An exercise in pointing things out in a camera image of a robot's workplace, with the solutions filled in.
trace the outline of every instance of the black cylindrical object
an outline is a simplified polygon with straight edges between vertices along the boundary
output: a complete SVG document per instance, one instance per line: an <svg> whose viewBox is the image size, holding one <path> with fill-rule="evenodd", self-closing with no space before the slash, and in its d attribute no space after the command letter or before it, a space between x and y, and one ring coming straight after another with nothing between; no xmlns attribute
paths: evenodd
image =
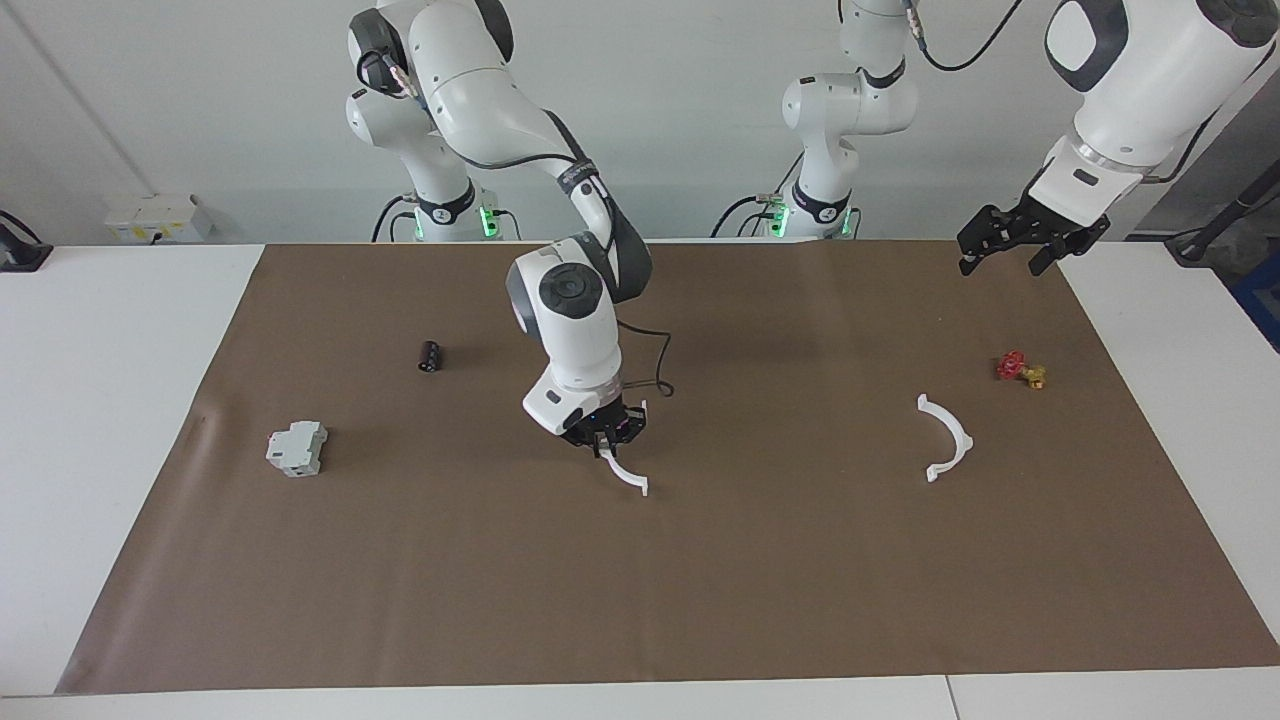
<svg viewBox="0 0 1280 720"><path fill-rule="evenodd" d="M440 346L434 340L422 343L422 352L417 356L417 369L424 373L435 373L440 369Z"/></svg>
<svg viewBox="0 0 1280 720"><path fill-rule="evenodd" d="M1258 176L1258 179L1249 183L1249 187L1235 199L1235 202L1224 208L1216 218L1204 225L1204 229L1197 233L1190 242L1180 247L1178 254L1187 261L1198 263L1204 258L1204 251L1208 246L1220 234L1226 232L1226 228L1243 218L1276 184L1280 184L1280 160L1272 163L1270 168Z"/></svg>

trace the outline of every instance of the white table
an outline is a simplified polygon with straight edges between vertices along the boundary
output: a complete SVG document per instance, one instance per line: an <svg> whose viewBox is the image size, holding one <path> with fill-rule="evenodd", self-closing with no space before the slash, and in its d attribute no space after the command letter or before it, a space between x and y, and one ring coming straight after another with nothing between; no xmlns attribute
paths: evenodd
<svg viewBox="0 0 1280 720"><path fill-rule="evenodd" d="M0 694L54 689L260 252L60 249L0 275ZM1064 270L1280 638L1280 356L1158 246ZM1274 720L1280 669L0 700L6 719L353 715Z"/></svg>

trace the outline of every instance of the white wall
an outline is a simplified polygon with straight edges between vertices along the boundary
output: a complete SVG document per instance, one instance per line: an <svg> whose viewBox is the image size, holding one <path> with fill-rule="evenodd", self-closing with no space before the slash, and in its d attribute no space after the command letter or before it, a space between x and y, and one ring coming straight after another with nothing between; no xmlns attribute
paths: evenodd
<svg viewBox="0 0 1280 720"><path fill-rule="evenodd" d="M138 186L196 193L223 241L365 240L381 201L407 188L396 159L344 123L357 87L344 33L367 5L0 0L0 24L13 26L8 6L29 31L29 41L10 42L22 28L0 28L0 204L55 243L105 241L97 196ZM827 0L507 5L522 88L568 122L650 237L705 234L730 201L772 190L799 151L781 120L782 90L803 74L851 69ZM1043 56L1055 5L1028 3L963 74L933 72L911 50L918 123L859 143L864 237L950 237L978 206L1016 199L1079 105ZM934 53L968 56L1006 6L925 5ZM40 72L41 47L67 88ZM113 142L129 161L113 156ZM580 229L549 178L520 169L481 182L520 214L526 236ZM1156 200L1144 190L1126 201L1115 237Z"/></svg>

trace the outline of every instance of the yellow object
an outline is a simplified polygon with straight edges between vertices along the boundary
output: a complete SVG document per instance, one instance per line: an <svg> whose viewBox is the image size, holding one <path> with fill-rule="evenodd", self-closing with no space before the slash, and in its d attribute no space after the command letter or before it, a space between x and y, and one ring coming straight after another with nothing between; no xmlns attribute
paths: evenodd
<svg viewBox="0 0 1280 720"><path fill-rule="evenodd" d="M1030 387L1032 389L1044 389L1046 374L1047 372L1044 370L1044 365L1033 365L1023 368L1023 372L1019 373L1019 377L1027 380L1028 387Z"/></svg>

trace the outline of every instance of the green indicator light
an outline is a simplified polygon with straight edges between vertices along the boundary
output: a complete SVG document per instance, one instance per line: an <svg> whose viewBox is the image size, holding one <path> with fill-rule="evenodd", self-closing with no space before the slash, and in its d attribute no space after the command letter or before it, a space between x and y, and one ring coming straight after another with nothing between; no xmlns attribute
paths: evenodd
<svg viewBox="0 0 1280 720"><path fill-rule="evenodd" d="M493 237L498 234L498 222L494 218L493 210L480 206L480 224L484 225L484 236Z"/></svg>
<svg viewBox="0 0 1280 720"><path fill-rule="evenodd" d="M785 237L787 234L788 219L791 219L791 208L786 205L773 214L773 237Z"/></svg>

